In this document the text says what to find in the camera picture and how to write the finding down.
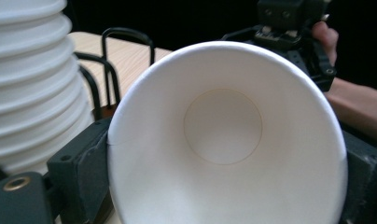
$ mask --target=wooden table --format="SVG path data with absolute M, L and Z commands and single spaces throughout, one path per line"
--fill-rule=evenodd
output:
M 102 56 L 101 36 L 74 32 L 69 36 L 75 42 L 75 51 Z M 127 92 L 133 82 L 149 67 L 149 47 L 116 38 L 107 38 L 107 60 L 112 63 L 119 77 L 120 96 Z M 170 50 L 156 49 L 155 61 L 171 53 Z M 101 106 L 106 105 L 104 68 L 99 63 L 80 60 L 98 84 Z

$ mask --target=human arm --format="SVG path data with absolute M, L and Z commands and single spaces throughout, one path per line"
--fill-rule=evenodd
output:
M 337 32 L 319 22 L 313 27 L 313 36 L 322 43 L 330 63 L 334 65 Z M 325 96 L 339 121 L 377 140 L 377 90 L 336 77 Z

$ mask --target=human hand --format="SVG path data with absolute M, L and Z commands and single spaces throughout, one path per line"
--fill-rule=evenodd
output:
M 334 29 L 328 28 L 328 25 L 323 22 L 317 22 L 312 29 L 313 37 L 320 41 L 323 50 L 328 55 L 331 66 L 334 66 L 337 60 L 337 41 L 338 33 Z

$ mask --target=stacked cup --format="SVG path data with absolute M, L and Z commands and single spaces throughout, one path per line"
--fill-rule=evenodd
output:
M 0 0 L 0 166 L 45 162 L 92 122 L 64 0 Z

